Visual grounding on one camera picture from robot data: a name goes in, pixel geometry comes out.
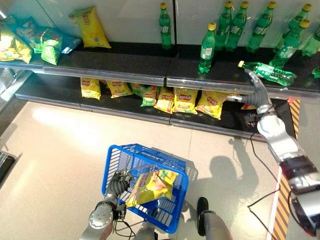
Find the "yellow chip bag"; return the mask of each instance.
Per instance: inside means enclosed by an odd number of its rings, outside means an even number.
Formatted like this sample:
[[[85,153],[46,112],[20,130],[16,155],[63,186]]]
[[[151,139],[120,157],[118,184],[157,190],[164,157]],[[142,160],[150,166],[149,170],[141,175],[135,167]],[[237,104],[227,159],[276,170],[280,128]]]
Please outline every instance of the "yellow chip bag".
[[[100,100],[101,91],[99,79],[82,77],[81,94],[84,98],[94,98]]]
[[[128,208],[134,207],[161,197],[171,199],[177,175],[176,172],[166,169],[140,174],[130,196],[125,202],[126,206]]]
[[[253,109],[257,109],[256,106],[254,105],[249,105],[249,104],[244,104],[242,107],[241,107],[242,110],[253,110]]]
[[[74,11],[69,15],[69,19],[80,27],[85,48],[111,48],[105,36],[105,32],[97,18],[96,7],[92,6]]]
[[[156,102],[156,105],[154,106],[154,108],[164,111],[166,113],[172,114],[174,99],[175,99],[174,93],[162,86],[160,89],[160,95],[158,97],[158,101]]]
[[[226,99],[227,95],[225,93],[202,90],[196,109],[220,120],[222,104]]]
[[[106,81],[106,84],[111,91],[112,99],[133,94],[126,82]]]
[[[32,57],[32,49],[0,20],[0,61],[22,60],[27,64]]]
[[[197,89],[174,88],[174,107],[173,112],[198,114],[195,110]]]

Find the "black foot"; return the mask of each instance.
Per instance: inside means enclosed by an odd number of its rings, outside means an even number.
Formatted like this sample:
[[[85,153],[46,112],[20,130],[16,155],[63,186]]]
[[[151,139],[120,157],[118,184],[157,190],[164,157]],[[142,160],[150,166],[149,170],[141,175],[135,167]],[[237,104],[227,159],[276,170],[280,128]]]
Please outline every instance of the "black foot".
[[[196,206],[196,212],[198,215],[197,228],[198,228],[198,234],[200,236],[206,235],[205,216],[201,214],[203,211],[206,211],[206,210],[209,210],[209,203],[208,203],[208,200],[202,196],[199,198],[198,204]]]

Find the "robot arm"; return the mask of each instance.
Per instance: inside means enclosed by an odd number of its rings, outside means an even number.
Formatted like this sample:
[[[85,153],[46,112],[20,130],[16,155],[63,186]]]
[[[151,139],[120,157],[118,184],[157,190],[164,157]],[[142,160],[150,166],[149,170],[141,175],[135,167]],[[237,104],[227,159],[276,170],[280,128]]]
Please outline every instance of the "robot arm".
[[[287,134],[286,126],[277,117],[261,80],[252,71],[246,69],[245,72],[251,78],[254,93],[228,96],[227,99],[257,107],[257,129],[267,140],[270,152],[296,196],[292,204],[300,225],[308,234],[315,236],[320,228],[320,173],[298,142]]]

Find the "white wall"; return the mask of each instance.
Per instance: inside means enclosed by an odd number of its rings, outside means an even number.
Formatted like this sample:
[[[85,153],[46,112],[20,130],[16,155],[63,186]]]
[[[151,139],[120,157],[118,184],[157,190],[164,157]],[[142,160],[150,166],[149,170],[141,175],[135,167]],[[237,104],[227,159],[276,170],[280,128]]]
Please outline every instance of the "white wall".
[[[95,5],[97,15],[108,40],[114,42],[160,43],[158,19],[160,3],[164,0],[38,0],[54,23],[64,32],[80,36],[80,30],[68,19],[74,10]],[[235,11],[242,0],[234,0]],[[166,1],[173,22],[171,0]],[[249,0],[247,23],[239,44],[244,46],[250,37],[255,22],[266,8],[269,0]],[[201,44],[209,22],[217,21],[223,11],[223,0],[176,0],[177,43]],[[308,19],[309,29],[304,40],[316,30],[320,21],[319,0],[279,0],[274,10],[273,23],[270,26],[262,47],[274,47],[288,21],[294,17],[305,3],[313,5]],[[33,16],[41,25],[48,25],[46,14],[36,0],[1,0],[0,10],[17,17]]]

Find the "yellow and black hazard stripe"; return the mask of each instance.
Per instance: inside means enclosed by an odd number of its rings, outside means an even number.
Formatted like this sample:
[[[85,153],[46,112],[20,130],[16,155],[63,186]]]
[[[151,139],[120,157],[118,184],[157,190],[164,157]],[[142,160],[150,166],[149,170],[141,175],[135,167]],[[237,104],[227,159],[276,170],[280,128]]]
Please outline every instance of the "yellow and black hazard stripe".
[[[296,139],[298,138],[299,132],[299,116],[300,116],[300,100],[294,100],[289,103],[293,128]],[[287,228],[289,222],[289,206],[287,199],[289,196],[290,187],[286,178],[281,175],[280,191],[278,194],[278,203],[276,206],[275,219],[273,224],[273,235],[277,240],[285,240],[287,235]]]

